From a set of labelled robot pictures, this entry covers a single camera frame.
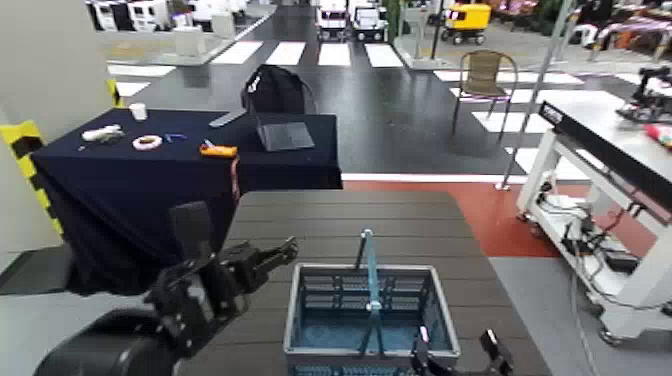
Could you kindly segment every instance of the yellow vehicle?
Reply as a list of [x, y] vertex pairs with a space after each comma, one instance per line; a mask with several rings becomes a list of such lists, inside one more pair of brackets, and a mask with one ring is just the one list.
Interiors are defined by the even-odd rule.
[[456, 3], [446, 10], [445, 29], [441, 32], [441, 40], [453, 38], [453, 44], [462, 44], [465, 39], [474, 38], [476, 44], [485, 42], [483, 32], [490, 22], [491, 8], [486, 4]]

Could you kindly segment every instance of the pole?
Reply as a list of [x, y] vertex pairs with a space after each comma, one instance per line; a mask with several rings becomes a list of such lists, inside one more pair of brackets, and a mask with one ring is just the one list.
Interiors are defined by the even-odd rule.
[[441, 0], [441, 3], [439, 4], [439, 20], [436, 23], [436, 28], [434, 29], [434, 40], [432, 41], [432, 57], [431, 59], [434, 60], [436, 57], [436, 44], [439, 42], [439, 31], [441, 31], [441, 24], [443, 20], [443, 0]]
[[567, 29], [565, 30], [565, 37], [562, 38], [562, 43], [558, 47], [558, 52], [555, 54], [555, 61], [560, 62], [565, 60], [565, 49], [569, 44], [569, 38], [574, 34], [574, 27], [576, 27], [576, 22], [579, 20], [579, 14], [581, 13], [580, 9], [575, 9], [572, 14], [569, 15], [569, 21], [567, 21]]
[[511, 153], [511, 160], [509, 161], [509, 165], [506, 167], [506, 171], [504, 172], [504, 179], [502, 179], [500, 183], [495, 184], [495, 189], [497, 190], [500, 191], [509, 190], [509, 178], [511, 177], [511, 171], [513, 171], [513, 166], [516, 164], [516, 155], [518, 155], [518, 150], [520, 149], [520, 146], [523, 144], [523, 137], [525, 136], [525, 129], [527, 128], [527, 123], [530, 121], [530, 115], [532, 115], [532, 111], [534, 111], [534, 107], [537, 104], [537, 96], [539, 96], [539, 90], [541, 90], [541, 86], [544, 84], [544, 76], [546, 75], [548, 67], [551, 65], [551, 59], [553, 58], [553, 53], [555, 52], [555, 49], [558, 46], [558, 43], [560, 42], [560, 33], [562, 32], [562, 28], [565, 25], [565, 20], [567, 19], [567, 15], [569, 14], [569, 8], [572, 5], [572, 1], [573, 0], [564, 0], [562, 2], [562, 8], [560, 8], [560, 14], [558, 15], [558, 19], [555, 21], [555, 27], [553, 28], [551, 43], [548, 46], [548, 50], [546, 51], [544, 61], [541, 64], [541, 67], [539, 68], [539, 77], [537, 77], [537, 82], [534, 84], [534, 90], [532, 90], [532, 98], [530, 99], [530, 103], [528, 103], [527, 105], [527, 110], [525, 111], [525, 118], [523, 119], [523, 124], [520, 127], [520, 132], [518, 133], [518, 140], [516, 142], [516, 147], [513, 149], [513, 152]]

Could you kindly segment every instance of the white wall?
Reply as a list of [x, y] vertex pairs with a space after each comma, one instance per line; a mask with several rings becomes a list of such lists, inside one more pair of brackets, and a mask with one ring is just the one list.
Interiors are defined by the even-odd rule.
[[[102, 51], [83, 1], [20, 0], [0, 12], [0, 123], [35, 120], [47, 142], [112, 105]], [[0, 144], [0, 253], [60, 237]]]

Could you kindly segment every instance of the cable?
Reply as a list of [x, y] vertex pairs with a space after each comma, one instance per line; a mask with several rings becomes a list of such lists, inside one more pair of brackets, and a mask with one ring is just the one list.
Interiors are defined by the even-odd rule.
[[583, 257], [576, 257], [576, 264], [574, 265], [574, 274], [571, 278], [571, 287], [570, 287], [570, 304], [572, 306], [572, 314], [574, 315], [574, 323], [576, 325], [576, 330], [579, 332], [579, 338], [581, 339], [581, 345], [583, 346], [583, 353], [586, 356], [586, 361], [590, 367], [590, 372], [593, 376], [601, 376], [600, 371], [597, 369], [595, 364], [595, 358], [593, 352], [590, 349], [588, 344], [588, 338], [586, 338], [586, 331], [583, 329], [581, 324], [581, 316], [579, 316], [579, 302], [577, 299], [578, 295], [578, 279], [579, 279], [579, 264], [583, 264]]

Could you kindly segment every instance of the dark wooden table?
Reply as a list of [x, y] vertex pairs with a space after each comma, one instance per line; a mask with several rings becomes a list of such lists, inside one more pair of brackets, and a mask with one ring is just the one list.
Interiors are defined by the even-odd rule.
[[[482, 372], [478, 336], [492, 328], [514, 356], [516, 375], [550, 376], [544, 360], [481, 252], [456, 201], [434, 192], [300, 191], [245, 195], [227, 245], [251, 240], [262, 248], [299, 239], [297, 262], [350, 263], [359, 233], [375, 233], [380, 264], [436, 267], [462, 355], [458, 370]], [[251, 309], [224, 329], [183, 374], [284, 376], [282, 339], [293, 266], [281, 267], [251, 297]]]

